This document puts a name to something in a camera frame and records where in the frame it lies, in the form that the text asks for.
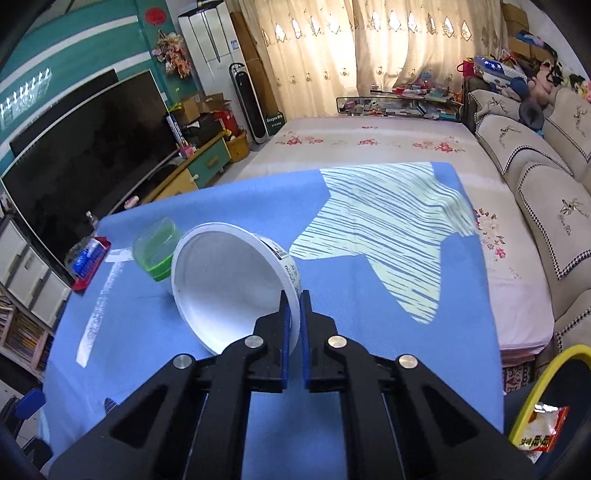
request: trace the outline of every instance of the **green drawer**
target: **green drawer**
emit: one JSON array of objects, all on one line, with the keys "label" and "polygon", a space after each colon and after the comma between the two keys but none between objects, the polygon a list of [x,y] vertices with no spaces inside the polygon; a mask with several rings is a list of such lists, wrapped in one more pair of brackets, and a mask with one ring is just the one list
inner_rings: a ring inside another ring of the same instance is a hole
[{"label": "green drawer", "polygon": [[199,155],[191,164],[189,172],[195,178],[197,187],[202,189],[226,163],[230,161],[230,154],[223,138],[215,142],[205,152]]}]

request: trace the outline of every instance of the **green plastic cup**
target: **green plastic cup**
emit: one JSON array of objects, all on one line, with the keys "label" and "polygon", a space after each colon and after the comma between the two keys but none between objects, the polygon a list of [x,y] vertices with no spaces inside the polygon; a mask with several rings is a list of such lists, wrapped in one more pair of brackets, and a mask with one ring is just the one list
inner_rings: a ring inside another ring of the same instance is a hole
[{"label": "green plastic cup", "polygon": [[134,242],[134,258],[137,264],[156,282],[165,282],[172,293],[170,272],[174,249],[183,233],[174,222],[164,217],[146,228]]}]

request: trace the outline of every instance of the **beige sofa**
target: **beige sofa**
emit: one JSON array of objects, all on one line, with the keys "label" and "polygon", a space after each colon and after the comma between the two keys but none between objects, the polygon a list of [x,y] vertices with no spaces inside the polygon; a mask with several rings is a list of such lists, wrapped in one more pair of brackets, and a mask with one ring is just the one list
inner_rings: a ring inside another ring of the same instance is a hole
[{"label": "beige sofa", "polygon": [[469,94],[475,135],[529,224],[552,297],[554,338],[538,359],[591,345],[591,105],[566,88],[544,110],[544,138],[518,122],[519,103]]}]

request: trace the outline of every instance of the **ceiling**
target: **ceiling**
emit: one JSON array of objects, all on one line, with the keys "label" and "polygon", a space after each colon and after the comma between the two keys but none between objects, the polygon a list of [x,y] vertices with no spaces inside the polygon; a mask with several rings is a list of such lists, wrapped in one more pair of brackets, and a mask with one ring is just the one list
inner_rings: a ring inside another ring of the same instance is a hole
[{"label": "ceiling", "polygon": [[28,32],[40,27],[44,23],[54,18],[64,15],[66,12],[72,12],[86,5],[94,4],[102,0],[56,0],[49,9],[45,10],[31,25]]}]

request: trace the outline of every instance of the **silver screw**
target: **silver screw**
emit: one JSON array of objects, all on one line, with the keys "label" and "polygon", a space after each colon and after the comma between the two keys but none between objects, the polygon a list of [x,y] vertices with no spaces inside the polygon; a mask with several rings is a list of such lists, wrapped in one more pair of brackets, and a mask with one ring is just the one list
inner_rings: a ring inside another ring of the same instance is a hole
[{"label": "silver screw", "polygon": [[244,344],[248,348],[259,348],[265,341],[258,335],[251,335],[244,339]]},{"label": "silver screw", "polygon": [[412,355],[403,355],[398,359],[400,366],[403,368],[415,368],[418,365],[418,360]]},{"label": "silver screw", "polygon": [[178,368],[179,370],[190,367],[190,365],[192,363],[193,363],[193,360],[191,359],[191,357],[184,354],[184,353],[182,355],[177,355],[176,357],[174,357],[174,360],[173,360],[173,365],[176,368]]},{"label": "silver screw", "polygon": [[341,337],[340,335],[333,335],[329,338],[329,345],[332,348],[343,348],[347,345],[347,339],[345,337]]}]

